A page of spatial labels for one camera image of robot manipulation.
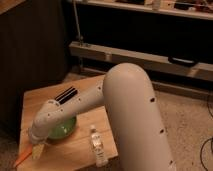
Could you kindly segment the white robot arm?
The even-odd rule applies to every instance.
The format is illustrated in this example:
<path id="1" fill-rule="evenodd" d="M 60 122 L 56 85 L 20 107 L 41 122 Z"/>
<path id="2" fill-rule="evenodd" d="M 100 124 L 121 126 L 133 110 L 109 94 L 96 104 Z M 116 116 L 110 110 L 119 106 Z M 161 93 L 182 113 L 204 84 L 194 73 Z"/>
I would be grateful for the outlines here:
<path id="1" fill-rule="evenodd" d="M 31 143 L 62 122 L 103 106 L 124 171 L 177 171 L 151 80 L 132 63 L 112 67 L 102 80 L 61 104 L 46 101 L 28 129 Z"/>

